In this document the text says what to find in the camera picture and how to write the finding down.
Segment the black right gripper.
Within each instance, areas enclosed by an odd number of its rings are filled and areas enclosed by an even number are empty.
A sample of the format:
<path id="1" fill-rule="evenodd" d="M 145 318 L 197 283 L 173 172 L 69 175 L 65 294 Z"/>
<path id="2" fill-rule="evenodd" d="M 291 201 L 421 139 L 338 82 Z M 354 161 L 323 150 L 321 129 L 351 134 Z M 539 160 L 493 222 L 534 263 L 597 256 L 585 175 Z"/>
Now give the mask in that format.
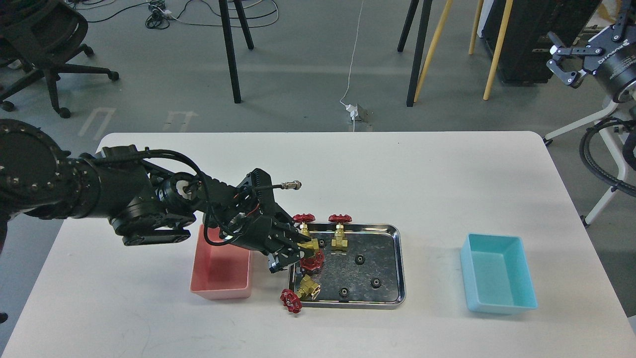
<path id="1" fill-rule="evenodd" d="M 628 102 L 635 87 L 636 28 L 629 25 L 632 1 L 623 0 L 616 22 L 588 41 L 586 47 L 567 47 L 552 31 L 554 44 L 547 67 L 570 88 L 578 88 L 592 75 L 615 103 Z"/>

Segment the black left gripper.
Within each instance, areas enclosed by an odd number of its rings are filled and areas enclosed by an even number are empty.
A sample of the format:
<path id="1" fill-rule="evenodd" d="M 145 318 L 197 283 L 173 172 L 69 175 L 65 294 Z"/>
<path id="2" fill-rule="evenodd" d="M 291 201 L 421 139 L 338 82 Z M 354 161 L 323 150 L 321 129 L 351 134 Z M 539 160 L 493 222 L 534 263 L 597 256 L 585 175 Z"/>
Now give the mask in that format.
<path id="1" fill-rule="evenodd" d="M 276 273 L 312 258 L 312 249 L 298 247 L 311 242 L 292 217 L 275 201 L 273 191 L 298 190 L 297 180 L 274 184 L 268 172 L 254 169 L 245 179 L 219 192 L 219 243 L 254 250 L 267 256 L 268 269 Z"/>

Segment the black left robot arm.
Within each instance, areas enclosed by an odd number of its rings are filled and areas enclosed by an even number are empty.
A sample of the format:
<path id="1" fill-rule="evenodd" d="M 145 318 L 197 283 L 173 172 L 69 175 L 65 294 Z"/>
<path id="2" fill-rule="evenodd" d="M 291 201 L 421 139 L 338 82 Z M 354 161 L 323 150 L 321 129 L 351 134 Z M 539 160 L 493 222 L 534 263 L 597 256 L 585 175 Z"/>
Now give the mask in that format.
<path id="1" fill-rule="evenodd" d="M 234 245 L 268 256 L 271 272 L 315 255 L 311 238 L 275 201 L 275 189 L 298 190 L 299 181 L 274 185 L 262 169 L 237 186 L 205 174 L 184 154 L 104 147 L 100 154 L 70 157 L 39 128 L 2 119 L 0 130 L 1 240 L 14 217 L 43 220 L 106 218 L 125 246 L 179 243 L 201 212 L 219 237 L 212 246 Z"/>

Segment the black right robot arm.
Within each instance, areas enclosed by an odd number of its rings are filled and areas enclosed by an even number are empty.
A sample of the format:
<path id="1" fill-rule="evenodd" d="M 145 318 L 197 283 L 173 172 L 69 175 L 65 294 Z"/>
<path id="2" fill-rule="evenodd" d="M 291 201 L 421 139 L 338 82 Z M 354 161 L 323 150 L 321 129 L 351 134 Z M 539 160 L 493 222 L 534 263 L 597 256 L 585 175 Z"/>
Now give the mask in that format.
<path id="1" fill-rule="evenodd" d="M 547 61 L 550 69 L 566 86 L 578 88 L 586 75 L 593 76 L 609 96 L 610 105 L 628 102 L 635 97 L 636 82 L 636 28 L 635 2 L 623 0 L 616 22 L 600 30 L 584 47 L 567 47 L 554 33 L 548 32 L 553 45 L 552 57 Z M 620 152 L 614 156 L 618 164 L 635 169 L 635 118 L 616 118 L 609 113 L 595 119 L 586 129 L 579 145 L 579 154 L 585 167 L 598 179 L 610 186 L 635 196 L 635 186 L 613 176 L 597 164 L 590 152 L 590 142 L 595 134 L 609 127 L 621 126 L 628 134 Z"/>

